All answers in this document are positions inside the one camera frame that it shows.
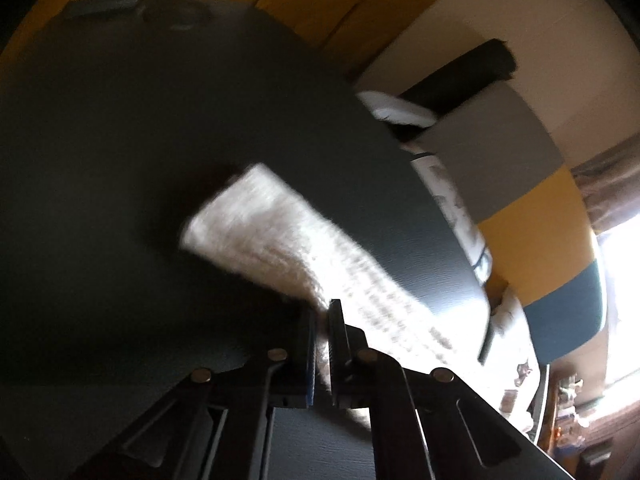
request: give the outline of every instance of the black table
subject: black table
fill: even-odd
[[[76,4],[0,85],[0,434],[34,480],[62,478],[191,369],[287,345],[293,306],[177,249],[252,162],[464,320],[478,354],[484,293],[408,155],[266,14]],[[276,417],[271,478],[373,477],[366,435],[326,403]]]

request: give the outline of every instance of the dark leather surface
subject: dark leather surface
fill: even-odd
[[[266,14],[209,9],[75,8],[0,81],[0,433],[33,479],[61,478],[192,368],[287,345],[296,316],[277,294],[177,249],[188,215],[252,162],[484,335],[484,293],[385,127]],[[318,416],[282,421],[324,449],[325,417],[296,429]],[[313,463],[287,449],[274,478],[298,476],[278,465],[289,453]]]

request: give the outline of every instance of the folded cloth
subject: folded cloth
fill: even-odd
[[[266,166],[252,166],[205,204],[180,243],[223,269],[308,301],[321,317],[340,299],[345,323],[363,329],[369,346],[419,372],[450,368],[500,406],[504,389],[475,358],[456,352],[429,309]],[[320,350],[328,383],[326,339]]]

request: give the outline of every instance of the beige wall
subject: beige wall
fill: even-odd
[[[604,0],[438,0],[356,87],[398,94],[491,38],[507,41],[510,84],[569,166],[638,131],[640,54]]]

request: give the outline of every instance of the blue strip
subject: blue strip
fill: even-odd
[[[540,364],[583,345],[604,326],[604,280],[594,261],[570,282],[524,309]]]

